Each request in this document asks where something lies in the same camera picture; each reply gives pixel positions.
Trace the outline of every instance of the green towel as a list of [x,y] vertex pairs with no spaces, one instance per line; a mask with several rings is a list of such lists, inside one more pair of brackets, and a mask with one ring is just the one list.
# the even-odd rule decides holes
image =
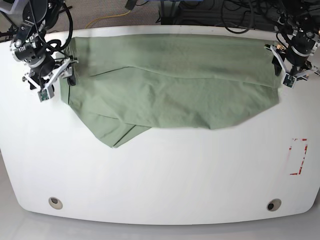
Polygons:
[[235,126],[279,102],[266,41],[212,35],[76,37],[76,86],[61,97],[103,143],[149,128]]

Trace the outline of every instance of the white table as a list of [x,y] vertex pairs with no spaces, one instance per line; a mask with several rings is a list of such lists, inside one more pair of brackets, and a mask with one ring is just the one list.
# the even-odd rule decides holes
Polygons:
[[[229,35],[219,27],[130,26],[78,30],[74,36],[164,33]],[[271,40],[274,34],[235,37]],[[320,186],[320,79],[281,88],[279,105],[239,126],[150,129],[112,149],[61,101],[58,83],[56,96],[40,103],[21,81],[25,67],[12,58],[9,44],[0,44],[0,52],[0,148],[16,198],[27,211],[111,223],[194,225],[300,214],[313,205]],[[50,197],[63,208],[52,208]],[[270,212],[273,199],[282,205]]]

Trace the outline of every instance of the green cloth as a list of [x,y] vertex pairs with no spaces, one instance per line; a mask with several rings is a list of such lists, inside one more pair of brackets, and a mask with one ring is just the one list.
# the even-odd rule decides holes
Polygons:
[[266,41],[212,35],[76,37],[76,86],[61,96],[103,143],[118,147],[149,128],[219,129],[279,102]]

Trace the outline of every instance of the yellow cable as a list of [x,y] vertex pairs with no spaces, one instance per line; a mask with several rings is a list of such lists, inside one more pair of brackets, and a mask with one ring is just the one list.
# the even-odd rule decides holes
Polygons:
[[87,29],[91,24],[99,21],[99,20],[102,20],[102,19],[110,19],[110,18],[116,18],[116,17],[122,17],[122,16],[125,16],[127,14],[129,14],[131,11],[128,11],[126,13],[123,13],[123,14],[119,14],[119,15],[113,15],[113,16],[102,16],[102,17],[98,17],[96,18],[95,20],[92,20],[91,22],[89,22],[86,26],[85,26],[85,29]]

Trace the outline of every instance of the round hole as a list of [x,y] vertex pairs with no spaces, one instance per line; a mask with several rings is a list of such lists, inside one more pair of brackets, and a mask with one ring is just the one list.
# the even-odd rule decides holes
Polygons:
[[280,199],[274,199],[267,204],[266,209],[270,212],[277,211],[280,208],[281,203]]
[[56,210],[60,210],[63,207],[62,202],[56,197],[49,198],[49,205]]

